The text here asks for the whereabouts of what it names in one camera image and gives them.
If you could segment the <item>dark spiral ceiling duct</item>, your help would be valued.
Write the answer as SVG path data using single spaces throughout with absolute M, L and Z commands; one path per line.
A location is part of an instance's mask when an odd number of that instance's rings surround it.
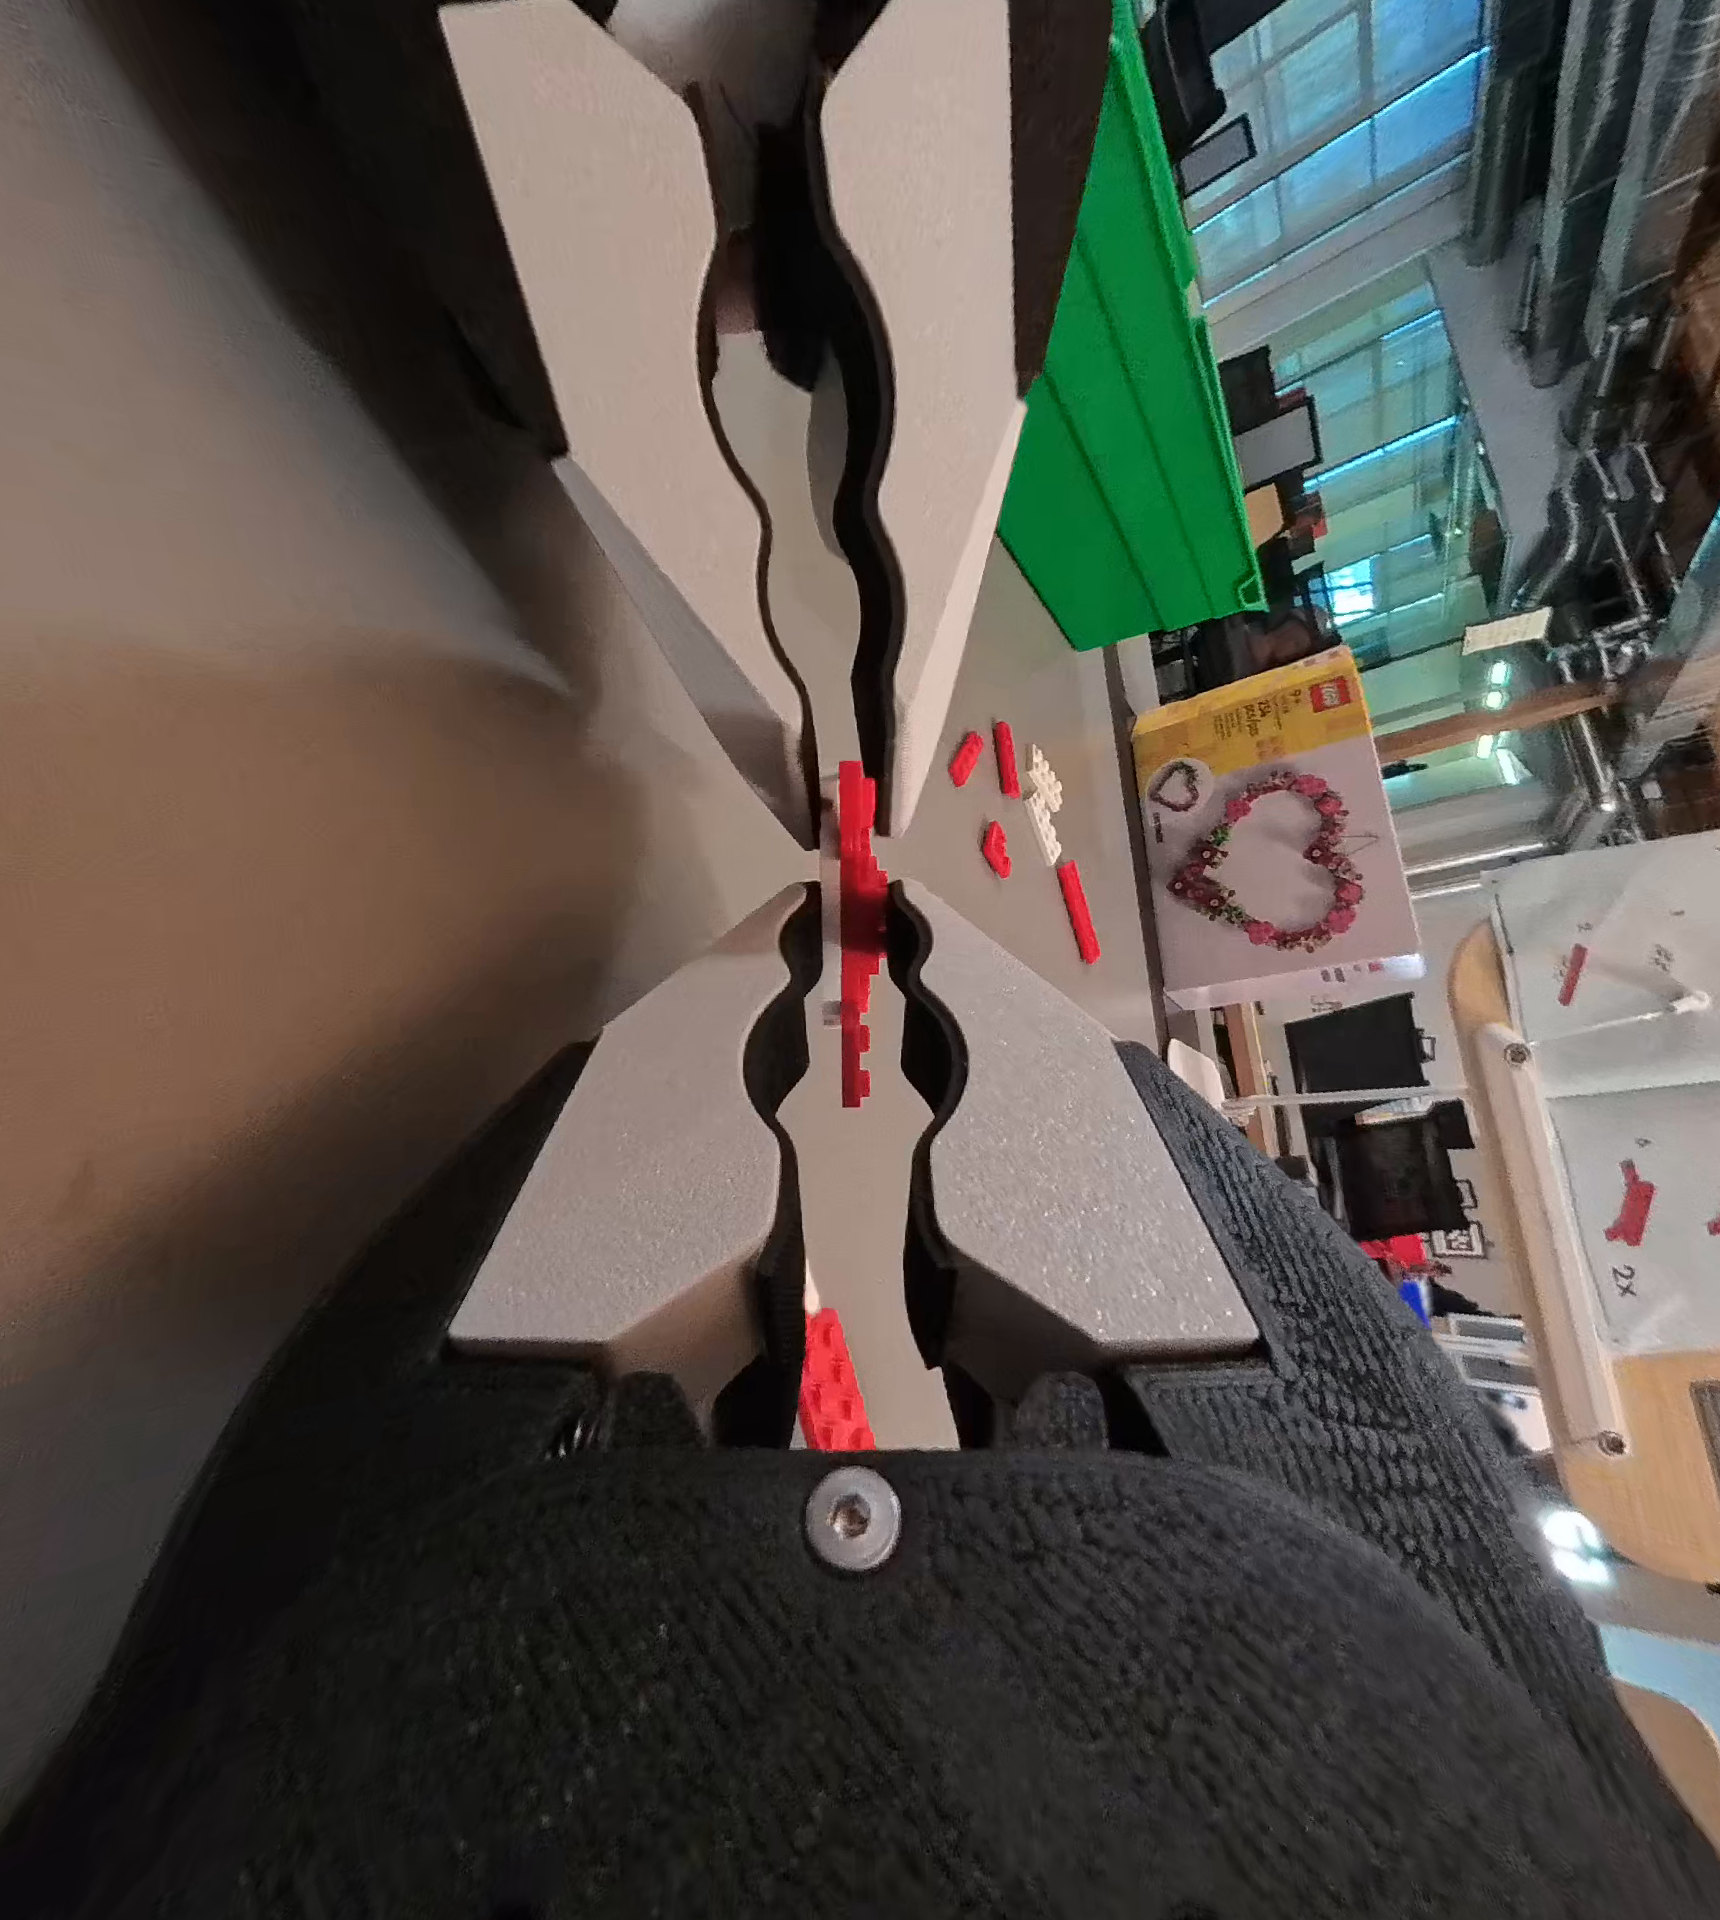
M 1515 338 L 1529 380 L 1613 380 L 1659 336 L 1720 143 L 1720 2 L 1497 2 L 1462 251 L 1497 266 L 1539 204 Z

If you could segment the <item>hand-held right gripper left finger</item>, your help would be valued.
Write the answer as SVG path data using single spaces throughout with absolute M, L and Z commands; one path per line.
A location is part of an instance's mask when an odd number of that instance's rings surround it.
M 446 1328 L 599 1375 L 741 1375 L 758 1270 L 799 1213 L 781 1114 L 804 1081 L 822 894 L 795 882 L 593 1044 Z

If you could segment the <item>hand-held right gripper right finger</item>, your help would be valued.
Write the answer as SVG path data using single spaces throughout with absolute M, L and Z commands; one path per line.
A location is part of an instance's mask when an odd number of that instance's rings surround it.
M 926 1121 L 904 1296 L 937 1370 L 1250 1359 L 1222 1239 L 1113 1033 L 915 881 L 887 907 L 900 1074 Z

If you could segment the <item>red and white lego frame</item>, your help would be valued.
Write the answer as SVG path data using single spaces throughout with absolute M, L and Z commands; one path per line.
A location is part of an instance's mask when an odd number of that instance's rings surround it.
M 878 1448 L 848 1335 L 835 1309 L 815 1309 L 804 1319 L 797 1423 L 803 1447 L 813 1453 L 863 1454 Z

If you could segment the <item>white and yellow lego box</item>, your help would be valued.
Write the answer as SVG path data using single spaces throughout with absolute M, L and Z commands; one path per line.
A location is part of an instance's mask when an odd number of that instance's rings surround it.
M 1346 648 L 1147 713 L 1131 747 L 1147 918 L 1173 1008 L 1350 1003 L 1424 977 Z

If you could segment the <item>red and white lego assembly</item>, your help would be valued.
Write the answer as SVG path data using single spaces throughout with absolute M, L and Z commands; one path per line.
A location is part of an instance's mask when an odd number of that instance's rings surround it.
M 890 879 L 874 849 L 878 790 L 858 759 L 825 787 L 825 1024 L 837 1040 L 840 1107 L 873 1093 L 873 996 L 888 958 Z

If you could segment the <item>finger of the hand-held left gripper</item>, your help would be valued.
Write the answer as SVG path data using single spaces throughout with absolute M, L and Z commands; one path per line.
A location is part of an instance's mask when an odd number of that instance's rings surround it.
M 453 5 L 440 32 L 566 439 L 561 486 L 738 779 L 815 851 L 773 520 L 705 367 L 722 224 L 699 102 L 576 5 Z
M 839 293 L 830 519 L 863 608 L 851 691 L 876 829 L 894 838 L 942 749 L 1024 424 L 1011 55 L 1007 5 L 885 5 L 804 107 Z

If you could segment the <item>lego instruction booklet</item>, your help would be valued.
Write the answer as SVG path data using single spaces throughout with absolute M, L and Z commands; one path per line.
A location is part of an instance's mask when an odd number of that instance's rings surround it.
M 1495 926 L 1603 1344 L 1720 1351 L 1720 830 L 1506 868 Z

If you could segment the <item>green plastic bin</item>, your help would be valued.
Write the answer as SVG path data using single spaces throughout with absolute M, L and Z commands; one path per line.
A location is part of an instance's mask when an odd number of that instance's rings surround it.
M 1093 160 L 998 520 L 1083 654 L 1262 606 L 1198 276 L 1137 7 L 1113 5 Z

